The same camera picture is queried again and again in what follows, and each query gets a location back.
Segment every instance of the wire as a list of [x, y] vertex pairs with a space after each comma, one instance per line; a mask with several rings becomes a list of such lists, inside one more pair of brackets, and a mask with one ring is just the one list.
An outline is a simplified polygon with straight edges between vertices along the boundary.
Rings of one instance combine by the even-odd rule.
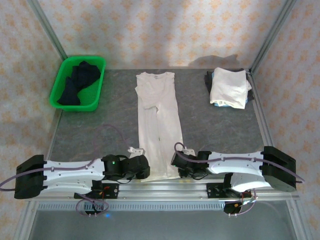
[[[181, 145], [184, 149], [186, 148], [185, 145], [181, 142], [176, 142], [174, 144], [174, 151], [175, 153], [182, 159], [188, 161], [188, 162], [191, 162], [191, 163], [213, 163], [213, 162], [219, 162], [221, 161], [222, 159], [221, 158], [215, 158], [215, 159], [209, 159], [209, 160], [194, 160], [194, 159], [190, 159], [190, 158], [187, 158], [185, 156], [183, 156], [180, 152], [178, 152], [177, 150], [177, 145]], [[255, 157], [241, 157], [241, 156], [230, 156], [230, 157], [223, 157], [223, 160], [248, 160], [248, 161], [258, 161], [258, 162], [263, 162], [263, 163], [266, 163], [266, 164], [270, 164], [270, 165], [273, 165], [275, 166], [276, 168], [279, 168], [285, 172], [287, 172], [288, 174], [294, 176], [295, 178], [297, 179], [300, 179], [302, 183], [305, 182], [305, 180], [300, 177], [299, 175], [297, 175], [296, 173], [294, 173], [293, 171], [285, 168], [284, 166], [281, 166], [275, 162], [272, 162], [272, 161], [269, 161], [269, 160], [266, 160], [266, 159], [260, 159], [260, 158], [255, 158]]]
[[[96, 133], [98, 132], [98, 130], [100, 130], [102, 127], [111, 127], [113, 129], [115, 129], [118, 134], [120, 135], [120, 137], [122, 138], [123, 142], [125, 143], [125, 145], [127, 146], [127, 148], [129, 149], [129, 145], [127, 144], [122, 132], [116, 127], [116, 126], [113, 126], [111, 124], [107, 124], [107, 123], [104, 123], [102, 124], [101, 126], [99, 126], [97, 129], [96, 129]], [[95, 144], [95, 139], [96, 137], [93, 139], [93, 146], [94, 146], [94, 149], [96, 149], [96, 144]], [[25, 175], [28, 175], [28, 174], [33, 174], [33, 173], [37, 173], [37, 172], [42, 172], [42, 171], [54, 171], [54, 170], [61, 170], [61, 171], [77, 171], [77, 170], [82, 170], [82, 169], [86, 169], [87, 167], [90, 167], [92, 164], [94, 164], [94, 162], [96, 161], [97, 159], [94, 159], [92, 161], [90, 161], [88, 164], [84, 165], [84, 166], [79, 166], [79, 167], [44, 167], [44, 168], [37, 168], [37, 169], [33, 169], [33, 170], [29, 170], [29, 171], [25, 171], [25, 172], [21, 172], [17, 175], [14, 175], [12, 177], [9, 177], [8, 179], [4, 180], [3, 182], [0, 183], [0, 192], [11, 192], [11, 191], [14, 191], [15, 188], [1, 188], [3, 185], [5, 185], [6, 183], [12, 181], [13, 179], [16, 179], [16, 178], [19, 178], [19, 177], [22, 177], [22, 176], [25, 176]]]
[[245, 213], [249, 212], [254, 207], [254, 205], [256, 204], [256, 199], [257, 199], [256, 189], [253, 189], [253, 192], [254, 192], [254, 202], [252, 203], [252, 205], [247, 210], [245, 210], [243, 212], [241, 212], [241, 210], [242, 210], [242, 207], [241, 207], [241, 210], [240, 210], [239, 213], [229, 214], [229, 216], [236, 217], [238, 215], [242, 215], [242, 214], [245, 214]]
[[204, 179], [206, 176], [208, 176], [209, 174], [206, 174], [206, 175], [204, 175], [203, 177], [200, 177], [200, 178], [195, 178], [195, 177], [192, 177], [194, 180], [197, 180], [197, 181], [199, 181], [199, 180], [201, 180], [201, 179]]
[[104, 127], [110, 127], [110, 128], [113, 128], [117, 131], [117, 133], [120, 135], [122, 141], [124, 142], [124, 144], [126, 145], [127, 149], [130, 148], [130, 146], [128, 145], [122, 131], [120, 131], [120, 129], [118, 129], [116, 126], [113, 126], [111, 124], [108, 124], [108, 123], [103, 123], [102, 125], [100, 125], [98, 128], [95, 129], [95, 135], [94, 135], [94, 138], [92, 140], [92, 145], [93, 145], [93, 149], [98, 149], [97, 146], [96, 146], [96, 139], [98, 139], [98, 133], [101, 133], [102, 132], [102, 129]]
[[[99, 212], [99, 213], [95, 213], [94, 215], [95, 216], [98, 216], [98, 215], [101, 215], [101, 214], [104, 214], [106, 211], [109, 210], [109, 203], [107, 203], [106, 201], [103, 201], [103, 200], [99, 200], [99, 199], [93, 199], [93, 198], [90, 198], [90, 197], [87, 197], [85, 195], [82, 195], [82, 194], [79, 194], [77, 193], [80, 197], [82, 197], [83, 199], [81, 199], [80, 201], [77, 202], [77, 204], [75, 205], [75, 211], [77, 211], [80, 215], [82, 216], [86, 216], [86, 217], [90, 217], [91, 214], [86, 214], [86, 213], [82, 213], [80, 210], [79, 210], [79, 205], [80, 203], [82, 203], [83, 201], [87, 201], [91, 204], [93, 204], [94, 206], [96, 206], [98, 209], [101, 209], [102, 211]], [[103, 206], [99, 206], [98, 204], [96, 204], [95, 202], [99, 202], [99, 203], [102, 203]]]
[[52, 171], [54, 172], [55, 170], [61, 170], [61, 171], [77, 171], [77, 170], [82, 170], [82, 169], [86, 169], [88, 167], [90, 167], [92, 164], [94, 164], [94, 162], [97, 159], [94, 159], [92, 161], [90, 161], [88, 164], [84, 165], [84, 166], [79, 166], [79, 167], [43, 167], [43, 168], [37, 168], [37, 169], [33, 169], [33, 170], [29, 170], [29, 171], [24, 171], [21, 173], [18, 173], [17, 175], [14, 175], [12, 177], [9, 177], [8, 179], [4, 180], [3, 182], [0, 183], [0, 192], [11, 192], [14, 191], [15, 188], [1, 188], [3, 185], [5, 185], [6, 183], [10, 182], [13, 179], [28, 175], [28, 174], [33, 174], [33, 173], [37, 173], [37, 172], [42, 172], [42, 171]]
[[[126, 142], [126, 140], [125, 140], [125, 138], [124, 138], [124, 136], [123, 136], [123, 134], [122, 134], [122, 132], [117, 128], [117, 127], [115, 127], [115, 126], [113, 126], [113, 125], [111, 125], [111, 124], [106, 124], [106, 123], [104, 123], [104, 124], [102, 124], [101, 126], [99, 126], [97, 129], [96, 129], [96, 132], [98, 132], [98, 130], [100, 130], [102, 127], [111, 127], [111, 128], [113, 128], [113, 129], [115, 129], [117, 132], [118, 132], [118, 134], [120, 135], [120, 137], [122, 138], [122, 140], [123, 140], [123, 142], [125, 143], [125, 145], [127, 146], [127, 148], [129, 149], [130, 147], [129, 147], [129, 145], [127, 144], [127, 142]], [[93, 138], [93, 146], [94, 146], [94, 150], [96, 149], [96, 147], [95, 147], [95, 139], [96, 139], [96, 137], [95, 138]], [[90, 167], [92, 164], [94, 164], [94, 162], [96, 161], [97, 159], [94, 159], [94, 160], [92, 160], [92, 161], [90, 161], [88, 164], [86, 164], [86, 165], [83, 165], [83, 166], [79, 166], [79, 167], [43, 167], [43, 168], [37, 168], [37, 169], [33, 169], [33, 170], [29, 170], [29, 171], [25, 171], [25, 172], [21, 172], [21, 173], [18, 173], [18, 174], [16, 174], [16, 175], [14, 175], [14, 176], [12, 176], [12, 177], [9, 177], [8, 179], [6, 179], [6, 180], [4, 180], [3, 182], [1, 182], [0, 183], [0, 192], [12, 192], [12, 191], [14, 191], [15, 190], [15, 188], [1, 188], [3, 185], [5, 185], [6, 183], [8, 183], [8, 182], [10, 182], [10, 181], [12, 181], [13, 179], [17, 179], [17, 178], [19, 178], [19, 177], [22, 177], [22, 176], [25, 176], [25, 175], [28, 175], [28, 174], [33, 174], [33, 173], [38, 173], [38, 172], [42, 172], [42, 171], [52, 171], [52, 172], [54, 172], [55, 170], [60, 170], [60, 171], [77, 171], [77, 170], [82, 170], [82, 169], [87, 169], [88, 167]], [[104, 206], [105, 206], [105, 209], [103, 210], [103, 211], [101, 211], [101, 212], [99, 212], [99, 213], [95, 213], [94, 215], [95, 216], [98, 216], [98, 215], [100, 215], [100, 214], [103, 214], [103, 213], [105, 213], [108, 209], [109, 209], [109, 204], [107, 203], [107, 202], [105, 202], [105, 201], [102, 201], [102, 200], [97, 200], [97, 199], [93, 199], [93, 198], [89, 198], [89, 197], [87, 197], [87, 196], [85, 196], [85, 195], [82, 195], [82, 194], [79, 194], [79, 193], [77, 193], [79, 196], [81, 196], [83, 199], [81, 199], [80, 201], [78, 201], [78, 203], [76, 204], [76, 206], [75, 206], [75, 210], [79, 213], [79, 214], [81, 214], [81, 215], [83, 215], [83, 216], [88, 216], [87, 214], [83, 214], [82, 212], [80, 212], [79, 211], [79, 205], [80, 205], [80, 203], [82, 203], [83, 201], [87, 201], [87, 202], [90, 202], [90, 203], [92, 203], [93, 205], [95, 205], [97, 208], [99, 208], [99, 209], [103, 209], [102, 207], [100, 207], [99, 205], [97, 205], [95, 202], [100, 202], [100, 203], [102, 203]]]
[[119, 183], [119, 184], [128, 184], [128, 183], [131, 182], [131, 180], [132, 180], [132, 178], [129, 179], [129, 181], [127, 181], [127, 182], [120, 182], [120, 181], [118, 181], [118, 180], [115, 180], [115, 181], [116, 181], [117, 183]]

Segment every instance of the folded white cloth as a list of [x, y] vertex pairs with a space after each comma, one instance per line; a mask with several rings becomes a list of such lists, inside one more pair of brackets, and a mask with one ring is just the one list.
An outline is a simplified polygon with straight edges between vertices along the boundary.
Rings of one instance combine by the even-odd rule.
[[175, 91], [175, 74], [136, 76], [139, 147], [145, 150], [150, 176], [142, 182], [179, 178], [171, 165], [176, 142], [183, 141]]
[[217, 67], [212, 79], [210, 103], [219, 107], [228, 105], [235, 109], [245, 109], [250, 89], [245, 70], [233, 72]]

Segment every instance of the green plastic basket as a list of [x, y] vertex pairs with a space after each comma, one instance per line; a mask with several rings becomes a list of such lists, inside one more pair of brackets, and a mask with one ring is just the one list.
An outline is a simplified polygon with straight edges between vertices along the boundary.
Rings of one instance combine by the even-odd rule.
[[[82, 61], [86, 61], [91, 65], [96, 65], [101, 72], [100, 79], [95, 81], [89, 87], [78, 92], [80, 105], [61, 105], [57, 101], [60, 99], [65, 86], [66, 77], [71, 77], [73, 66], [78, 66]], [[102, 82], [104, 80], [104, 73], [106, 67], [106, 60], [100, 56], [71, 56], [64, 60], [56, 76], [51, 94], [50, 104], [57, 108], [68, 112], [92, 112], [98, 107], [99, 97]]]

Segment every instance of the gray mat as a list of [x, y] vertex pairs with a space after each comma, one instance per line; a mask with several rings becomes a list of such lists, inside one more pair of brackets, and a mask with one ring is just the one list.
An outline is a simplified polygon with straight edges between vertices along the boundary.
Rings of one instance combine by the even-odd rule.
[[[175, 92], [183, 142], [188, 148], [221, 153], [250, 153], [263, 149], [263, 140], [253, 108], [214, 107], [204, 82], [205, 69], [170, 69], [175, 73]], [[108, 154], [127, 152], [117, 132], [127, 143], [139, 147], [138, 98], [136, 75], [161, 74], [166, 70], [107, 70], [100, 102], [94, 112], [63, 112], [53, 145], [51, 160], [59, 162], [89, 161]]]

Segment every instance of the wall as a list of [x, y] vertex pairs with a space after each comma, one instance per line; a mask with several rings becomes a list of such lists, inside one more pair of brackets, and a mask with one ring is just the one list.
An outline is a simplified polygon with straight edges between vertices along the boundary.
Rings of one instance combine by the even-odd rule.
[[[61, 60], [26, 0], [0, 1], [0, 182], [46, 154], [55, 110], [49, 94]], [[14, 188], [15, 181], [5, 188]], [[0, 238], [11, 240], [23, 200], [0, 192]]]
[[255, 76], [275, 145], [295, 157], [314, 239], [320, 239], [320, 1], [298, 0]]
[[109, 69], [249, 68], [285, 0], [40, 0], [68, 55]]

